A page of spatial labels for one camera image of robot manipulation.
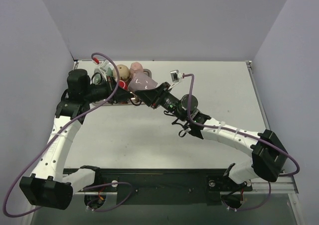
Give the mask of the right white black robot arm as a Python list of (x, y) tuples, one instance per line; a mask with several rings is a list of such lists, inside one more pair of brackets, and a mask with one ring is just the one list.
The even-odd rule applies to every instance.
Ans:
[(223, 185), (233, 190), (240, 184), (255, 178), (276, 182), (287, 159), (287, 151), (276, 134), (270, 130), (255, 132), (227, 125), (223, 121), (202, 113), (198, 100), (192, 94), (181, 99), (171, 93), (171, 85), (162, 83), (158, 87), (140, 86), (131, 89), (148, 107), (161, 106), (177, 119), (184, 121), (184, 131), (190, 135), (217, 141), (249, 156), (243, 163), (231, 164), (224, 176)]

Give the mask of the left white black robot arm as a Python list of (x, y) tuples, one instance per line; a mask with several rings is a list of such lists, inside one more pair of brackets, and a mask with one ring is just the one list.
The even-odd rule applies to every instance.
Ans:
[(92, 84), (86, 70), (75, 69), (67, 77), (64, 91), (55, 112), (48, 148), (40, 154), (40, 160), (30, 176), (23, 176), (19, 187), (35, 206), (64, 210), (75, 193), (84, 188), (97, 191), (102, 187), (101, 169), (84, 165), (69, 176), (63, 176), (64, 165), (73, 140), (84, 123), (86, 114), (92, 111), (91, 103), (105, 100), (111, 104), (127, 101), (132, 94), (117, 86), (112, 78)]

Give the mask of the red mug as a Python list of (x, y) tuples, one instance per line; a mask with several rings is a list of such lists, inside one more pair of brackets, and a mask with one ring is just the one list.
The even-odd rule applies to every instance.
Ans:
[(125, 81), (119, 80), (118, 81), (119, 87), (122, 88), (123, 90), (128, 90), (128, 84)]

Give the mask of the lilac mug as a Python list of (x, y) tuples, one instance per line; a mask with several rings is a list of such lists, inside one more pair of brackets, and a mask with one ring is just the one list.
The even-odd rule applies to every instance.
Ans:
[(135, 91), (151, 90), (157, 86), (158, 83), (145, 73), (136, 73), (128, 85), (128, 90), (134, 93)]

